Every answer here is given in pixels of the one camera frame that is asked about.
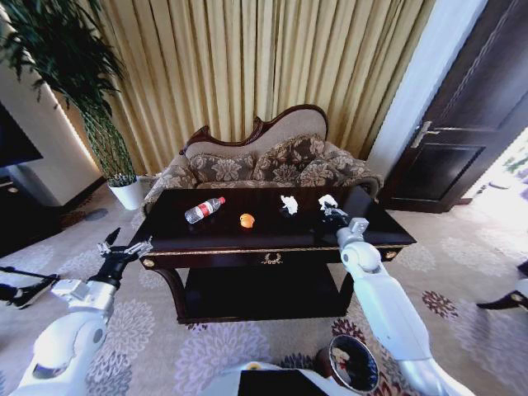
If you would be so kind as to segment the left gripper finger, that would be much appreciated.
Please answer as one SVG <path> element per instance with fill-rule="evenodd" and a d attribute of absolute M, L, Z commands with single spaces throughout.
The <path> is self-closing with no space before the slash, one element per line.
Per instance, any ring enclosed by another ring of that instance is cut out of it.
<path fill-rule="evenodd" d="M 152 237 L 149 237 L 148 239 L 146 239 L 146 240 L 144 240 L 142 242 L 138 242 L 138 243 L 134 244 L 133 246 L 126 248 L 123 251 L 123 253 L 127 257 L 140 258 L 140 257 L 146 255 L 147 253 L 149 253 L 152 249 L 153 249 Z"/>
<path fill-rule="evenodd" d="M 102 243 L 97 244 L 97 248 L 100 254 L 108 254 L 111 252 L 111 247 L 113 246 L 117 236 L 120 233 L 120 227 L 109 233 L 106 239 Z"/>

